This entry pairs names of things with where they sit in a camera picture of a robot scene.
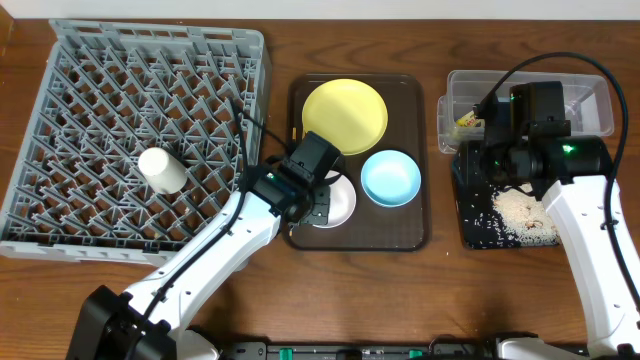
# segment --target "green clip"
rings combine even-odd
[[[280,349],[280,360],[293,360],[293,349]]]

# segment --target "yellow object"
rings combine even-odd
[[[484,127],[484,120],[477,119],[473,111],[469,111],[465,116],[456,120],[456,124],[461,127]]]
[[[387,107],[371,86],[338,79],[317,87],[302,109],[304,132],[313,131],[344,155],[369,150],[387,129]]]

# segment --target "dish rack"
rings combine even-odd
[[[0,215],[0,254],[162,265],[258,161],[271,63],[258,31],[52,20],[53,46]],[[247,139],[248,158],[239,151]],[[156,194],[137,168],[162,147],[187,168]]]

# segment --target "black tray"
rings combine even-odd
[[[346,156],[347,177],[356,188],[353,215],[344,224],[320,229],[311,225],[296,227],[287,242],[300,250],[332,251],[415,251],[430,235],[429,176],[427,173],[426,132],[422,87],[408,75],[312,74],[297,79],[289,91],[289,134],[302,139],[302,108],[311,92],[335,79],[354,79],[373,87],[384,99],[389,122],[384,136],[368,151]],[[360,183],[364,162],[381,150],[399,150],[416,161],[422,174],[418,195],[408,204],[383,208],[371,201]]]

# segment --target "wooden table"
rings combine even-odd
[[[182,21],[156,21],[168,24]],[[285,135],[287,91],[312,72],[407,73],[424,88],[431,241],[413,254],[305,253],[278,238],[234,274],[195,322],[220,339],[424,343],[438,334],[479,337],[526,330],[551,342],[585,342],[578,292],[562,247],[462,247],[448,167],[436,141],[436,104],[454,69],[505,70],[550,51],[596,57],[630,102],[631,133],[619,174],[629,228],[640,241],[640,23],[513,21],[214,21],[257,29],[273,62],[268,126]],[[5,191],[55,42],[46,21],[16,21],[0,57],[0,190]],[[577,61],[529,70],[594,73]],[[614,113],[620,111],[614,103]],[[617,137],[607,140],[610,149]],[[263,155],[278,151],[268,139]],[[115,263],[0,258],[0,357],[61,358],[78,310],[99,285],[122,291],[152,270]]]

